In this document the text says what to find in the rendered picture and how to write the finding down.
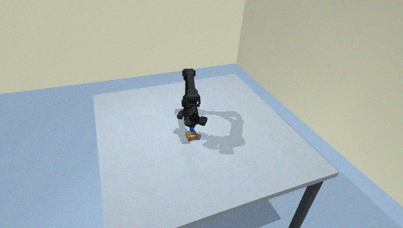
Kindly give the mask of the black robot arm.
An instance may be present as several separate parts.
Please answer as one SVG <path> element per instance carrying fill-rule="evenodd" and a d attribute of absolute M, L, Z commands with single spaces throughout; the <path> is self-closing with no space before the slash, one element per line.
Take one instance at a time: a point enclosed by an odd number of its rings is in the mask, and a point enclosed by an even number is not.
<path fill-rule="evenodd" d="M 185 95 L 182 99 L 182 111 L 189 113 L 184 121 L 185 126 L 194 127 L 196 121 L 199 119 L 198 109 L 200 107 L 201 99 L 198 90 L 195 89 L 194 76 L 196 72 L 194 69 L 184 69 L 182 71 L 183 79 L 185 80 Z M 198 102 L 198 104 L 197 104 Z"/>

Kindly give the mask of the tan wooden block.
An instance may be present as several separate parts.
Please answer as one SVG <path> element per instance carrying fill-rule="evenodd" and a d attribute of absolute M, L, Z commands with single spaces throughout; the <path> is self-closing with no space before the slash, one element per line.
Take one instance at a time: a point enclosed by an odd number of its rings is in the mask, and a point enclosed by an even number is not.
<path fill-rule="evenodd" d="M 193 141 L 198 139 L 198 135 L 195 130 L 193 130 L 193 134 L 191 134 L 191 131 L 186 131 L 185 135 L 188 139 L 188 141 Z"/>

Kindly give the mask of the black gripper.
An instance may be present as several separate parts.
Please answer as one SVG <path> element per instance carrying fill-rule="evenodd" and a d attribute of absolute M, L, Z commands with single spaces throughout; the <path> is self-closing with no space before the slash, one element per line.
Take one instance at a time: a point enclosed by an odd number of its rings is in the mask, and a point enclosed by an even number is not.
<path fill-rule="evenodd" d="M 186 113 L 186 111 L 180 110 L 179 113 L 177 114 L 177 118 L 178 118 L 178 119 L 182 119 L 183 116 L 184 116 L 184 121 L 185 121 L 185 119 L 187 118 L 187 116 L 188 116 L 188 114 L 189 114 L 188 112 L 187 112 L 187 114 L 185 114 L 185 113 Z M 196 124 L 205 126 L 207 120 L 208 120 L 207 117 L 204 117 L 204 116 L 201 116 L 201 117 L 200 117 L 200 116 L 199 116 L 199 119 L 196 121 Z"/>

